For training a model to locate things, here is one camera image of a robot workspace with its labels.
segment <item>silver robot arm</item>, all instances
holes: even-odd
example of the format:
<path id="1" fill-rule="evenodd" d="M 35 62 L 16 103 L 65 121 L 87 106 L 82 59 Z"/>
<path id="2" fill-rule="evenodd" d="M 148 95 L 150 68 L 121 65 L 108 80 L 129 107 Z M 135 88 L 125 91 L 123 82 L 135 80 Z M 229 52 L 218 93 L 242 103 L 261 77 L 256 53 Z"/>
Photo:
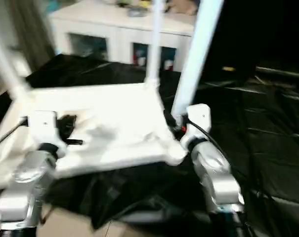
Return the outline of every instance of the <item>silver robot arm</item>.
<path id="1" fill-rule="evenodd" d="M 66 154 L 67 139 L 76 116 L 57 120 L 53 111 L 36 111 L 28 116 L 28 126 L 37 151 L 26 154 L 8 187 L 0 195 L 0 230 L 36 229 L 40 222 L 43 199 L 54 181 L 56 161 Z"/>
<path id="2" fill-rule="evenodd" d="M 0 230 L 35 228 L 43 198 L 54 180 L 56 157 L 38 150 L 26 155 L 13 179 L 0 196 Z"/>
<path id="3" fill-rule="evenodd" d="M 211 128 L 210 108 L 205 104 L 189 106 L 187 118 L 206 132 Z M 240 186 L 231 173 L 226 157 L 202 131 L 189 123 L 186 126 L 186 133 L 180 142 L 191 151 L 195 172 L 203 186 L 208 212 L 243 212 L 244 200 Z"/>

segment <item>black fabric surface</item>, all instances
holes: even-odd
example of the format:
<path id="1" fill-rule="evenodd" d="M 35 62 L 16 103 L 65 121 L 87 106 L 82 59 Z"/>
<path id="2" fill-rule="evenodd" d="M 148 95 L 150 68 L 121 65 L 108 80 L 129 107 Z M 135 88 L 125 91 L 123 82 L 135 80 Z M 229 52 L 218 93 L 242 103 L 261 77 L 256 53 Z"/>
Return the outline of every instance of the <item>black fabric surface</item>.
<path id="1" fill-rule="evenodd" d="M 58 87 L 144 77 L 143 69 L 131 65 L 59 55 L 27 80 L 32 87 Z M 160 95 L 170 110 L 179 73 L 160 77 Z M 201 81 L 194 103 L 211 108 L 211 135 L 228 154 L 248 220 L 269 236 L 299 236 L 299 85 L 216 81 Z M 0 120 L 9 104 L 2 95 Z M 117 219 L 165 236 L 214 235 L 189 157 L 176 167 L 157 163 L 59 180 L 47 201 L 90 216 L 96 229 Z"/>

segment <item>black object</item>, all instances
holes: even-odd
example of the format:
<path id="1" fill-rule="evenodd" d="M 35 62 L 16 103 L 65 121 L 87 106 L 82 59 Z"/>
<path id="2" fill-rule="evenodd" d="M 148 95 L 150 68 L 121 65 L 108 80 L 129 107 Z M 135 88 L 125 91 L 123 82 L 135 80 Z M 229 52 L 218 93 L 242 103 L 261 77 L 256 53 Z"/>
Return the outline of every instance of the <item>black object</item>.
<path id="1" fill-rule="evenodd" d="M 164 116 L 165 116 L 166 123 L 170 128 L 177 127 L 177 123 L 169 111 L 164 110 Z"/>
<path id="2" fill-rule="evenodd" d="M 207 141 L 207 139 L 205 139 L 205 138 L 195 138 L 195 139 L 193 139 L 188 145 L 188 151 L 192 152 L 196 145 L 198 145 L 201 142 L 206 142 L 206 141 Z"/>
<path id="3" fill-rule="evenodd" d="M 124 8 L 124 7 L 128 7 L 129 4 L 124 3 L 124 2 L 120 2 L 120 3 L 118 3 L 118 6 Z"/>
<path id="4" fill-rule="evenodd" d="M 225 151 L 219 146 L 219 144 L 216 142 L 216 140 L 211 136 L 211 135 L 209 135 L 209 133 L 207 133 L 203 128 L 201 128 L 199 125 L 197 125 L 196 123 L 194 123 L 194 122 L 192 122 L 189 118 L 188 118 L 188 116 L 184 116 L 183 117 L 184 119 L 183 119 L 183 121 L 184 121 L 184 123 L 188 123 L 188 124 L 191 124 L 191 125 L 193 125 L 194 127 L 196 127 L 199 131 L 201 131 L 208 139 L 209 139 L 209 141 L 210 142 L 212 142 L 212 144 L 223 154 L 223 156 L 227 159 L 227 155 L 226 155 L 226 153 L 225 153 Z"/>
<path id="5" fill-rule="evenodd" d="M 37 228 L 24 228 L 14 231 L 0 231 L 0 237 L 35 237 Z"/>
<path id="6" fill-rule="evenodd" d="M 84 143 L 83 140 L 68 139 L 75 129 L 76 120 L 76 115 L 64 115 L 57 121 L 59 136 L 67 145 L 82 145 Z"/>
<path id="7" fill-rule="evenodd" d="M 39 151 L 47 151 L 49 153 L 51 153 L 55 159 L 58 159 L 58 155 L 57 155 L 57 151 L 58 151 L 58 147 L 51 144 L 51 143 L 42 143 L 40 145 L 40 147 L 38 148 Z"/>

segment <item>black cable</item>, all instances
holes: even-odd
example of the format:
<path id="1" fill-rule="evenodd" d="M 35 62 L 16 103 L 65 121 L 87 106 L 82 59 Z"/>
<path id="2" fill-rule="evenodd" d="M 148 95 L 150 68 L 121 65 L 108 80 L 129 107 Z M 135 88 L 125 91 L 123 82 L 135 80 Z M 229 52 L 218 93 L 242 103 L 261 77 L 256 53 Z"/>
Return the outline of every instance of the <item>black cable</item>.
<path id="1" fill-rule="evenodd" d="M 247 233 L 246 236 L 257 237 L 254 229 L 247 222 L 247 215 L 246 215 L 246 213 L 238 213 L 237 215 L 238 215 L 238 218 L 239 218 L 240 222 L 242 223 L 242 228 L 243 228 L 244 232 Z"/>
<path id="2" fill-rule="evenodd" d="M 48 213 L 47 213 L 44 217 L 41 217 L 41 218 L 40 218 L 40 223 L 41 223 L 42 225 L 44 225 L 44 224 L 46 223 L 47 219 L 50 217 L 50 215 L 52 214 L 52 212 L 53 212 L 55 209 L 56 209 L 56 207 L 55 207 L 55 206 L 52 206 L 52 207 L 50 208 L 50 210 L 48 211 Z"/>
<path id="3" fill-rule="evenodd" d="M 211 135 L 209 135 L 209 133 L 208 132 L 206 132 L 203 128 L 201 128 L 199 125 L 197 125 L 196 123 L 194 123 L 194 122 L 192 122 L 190 119 L 186 119 L 185 120 L 185 122 L 187 122 L 187 123 L 189 123 L 189 124 L 191 124 L 191 125 L 193 125 L 194 127 L 196 127 L 198 130 L 200 130 L 208 139 L 209 139 L 209 141 L 210 142 L 212 142 L 213 143 L 213 145 L 223 154 L 223 156 L 225 157 L 225 158 L 227 158 L 228 156 L 227 156 L 227 154 L 225 153 L 225 151 L 219 146 L 219 144 L 216 142 L 216 140 L 213 138 L 213 137 L 211 137 Z"/>
<path id="4" fill-rule="evenodd" d="M 4 136 L 0 138 L 0 143 L 3 142 L 8 136 L 10 136 L 15 130 L 17 130 L 20 126 L 27 125 L 27 119 L 23 119 L 19 122 L 15 127 L 13 127 L 9 132 L 7 132 Z"/>
<path id="5" fill-rule="evenodd" d="M 36 237 L 37 227 L 19 230 L 0 230 L 0 237 Z"/>

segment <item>white pole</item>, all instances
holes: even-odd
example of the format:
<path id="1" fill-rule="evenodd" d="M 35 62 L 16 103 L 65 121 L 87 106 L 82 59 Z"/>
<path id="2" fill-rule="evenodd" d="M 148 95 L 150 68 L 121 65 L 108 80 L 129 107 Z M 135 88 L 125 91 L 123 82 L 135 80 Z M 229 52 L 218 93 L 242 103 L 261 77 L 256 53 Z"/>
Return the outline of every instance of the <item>white pole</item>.
<path id="1" fill-rule="evenodd" d="M 0 76 L 5 82 L 12 100 L 27 98 L 27 85 L 18 77 L 8 56 L 5 46 L 0 39 Z"/>
<path id="2" fill-rule="evenodd" d="M 180 122 L 180 115 L 192 103 L 199 83 L 224 0 L 202 0 L 195 23 L 191 47 L 178 84 L 171 114 Z"/>
<path id="3" fill-rule="evenodd" d="M 160 31 L 162 25 L 163 0 L 154 0 L 154 30 L 152 43 L 149 46 L 148 64 L 146 71 L 146 83 L 159 85 L 159 66 L 160 66 Z"/>

